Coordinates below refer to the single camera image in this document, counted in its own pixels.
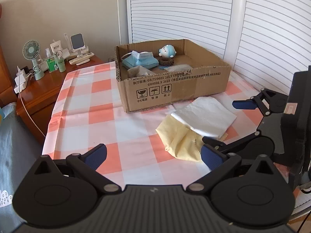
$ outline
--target face mask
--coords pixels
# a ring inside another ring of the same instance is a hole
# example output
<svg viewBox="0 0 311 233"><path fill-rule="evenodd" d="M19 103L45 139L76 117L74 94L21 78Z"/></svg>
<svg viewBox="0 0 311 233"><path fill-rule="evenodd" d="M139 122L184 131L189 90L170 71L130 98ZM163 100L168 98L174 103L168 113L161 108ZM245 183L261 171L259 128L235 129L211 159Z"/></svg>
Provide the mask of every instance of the face mask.
<svg viewBox="0 0 311 233"><path fill-rule="evenodd" d="M122 65L126 68L132 68L136 66L142 66L147 69L153 68L159 64L158 60L153 57L152 52L141 52L132 51L121 57Z"/></svg>

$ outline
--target umbrella symbol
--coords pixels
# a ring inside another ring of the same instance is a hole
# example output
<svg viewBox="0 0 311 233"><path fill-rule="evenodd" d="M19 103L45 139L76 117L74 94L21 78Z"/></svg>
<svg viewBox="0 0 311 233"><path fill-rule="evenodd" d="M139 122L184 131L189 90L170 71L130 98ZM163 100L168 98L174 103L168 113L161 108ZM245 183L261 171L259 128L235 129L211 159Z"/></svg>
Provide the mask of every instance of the umbrella symbol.
<svg viewBox="0 0 311 233"><path fill-rule="evenodd" d="M137 93L141 95L140 97L143 97L144 93L146 93L146 90L137 91Z"/></svg>
<svg viewBox="0 0 311 233"><path fill-rule="evenodd" d="M151 92L153 92L153 94L155 94L155 91L158 91L157 89L152 89Z"/></svg>

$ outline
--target wall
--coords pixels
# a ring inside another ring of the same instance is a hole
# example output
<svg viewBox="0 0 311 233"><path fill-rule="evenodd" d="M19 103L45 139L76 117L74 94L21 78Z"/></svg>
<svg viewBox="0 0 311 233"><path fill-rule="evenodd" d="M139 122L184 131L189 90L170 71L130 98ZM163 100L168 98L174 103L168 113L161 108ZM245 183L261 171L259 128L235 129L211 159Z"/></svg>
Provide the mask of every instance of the wall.
<svg viewBox="0 0 311 233"><path fill-rule="evenodd" d="M39 41L41 56L52 40L61 40L64 33L82 33L85 43L103 61L113 57L119 45L117 0L0 0L0 41L11 75L16 66L32 67L22 54L24 44Z"/></svg>
<svg viewBox="0 0 311 233"><path fill-rule="evenodd" d="M128 44L128 14L126 0L118 0L120 44Z"/></svg>

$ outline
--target yellow cloth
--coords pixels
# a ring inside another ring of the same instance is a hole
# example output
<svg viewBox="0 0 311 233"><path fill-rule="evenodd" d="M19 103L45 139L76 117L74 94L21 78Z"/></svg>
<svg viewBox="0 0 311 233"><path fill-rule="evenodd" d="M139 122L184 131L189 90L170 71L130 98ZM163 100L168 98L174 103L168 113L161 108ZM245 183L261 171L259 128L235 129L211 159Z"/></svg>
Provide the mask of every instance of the yellow cloth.
<svg viewBox="0 0 311 233"><path fill-rule="evenodd" d="M156 128L165 150L173 157L202 162L201 147L202 136L190 130L186 125L177 121L171 115L167 115L162 123Z"/></svg>

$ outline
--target plastic bag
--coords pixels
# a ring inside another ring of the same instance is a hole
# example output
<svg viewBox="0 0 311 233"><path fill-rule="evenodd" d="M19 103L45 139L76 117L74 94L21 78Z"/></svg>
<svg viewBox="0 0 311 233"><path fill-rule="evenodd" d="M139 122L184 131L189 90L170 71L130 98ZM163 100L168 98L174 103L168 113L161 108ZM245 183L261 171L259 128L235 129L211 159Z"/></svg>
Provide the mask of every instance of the plastic bag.
<svg viewBox="0 0 311 233"><path fill-rule="evenodd" d="M139 76L147 76L147 75L154 75L155 73L150 71L143 66L136 66L132 67L128 70L128 76L130 78L139 77Z"/></svg>
<svg viewBox="0 0 311 233"><path fill-rule="evenodd" d="M182 64L182 65L170 66L170 67L167 67L164 69L168 72L178 72L178 71L184 71L184 70L192 69L192 67L188 64Z"/></svg>

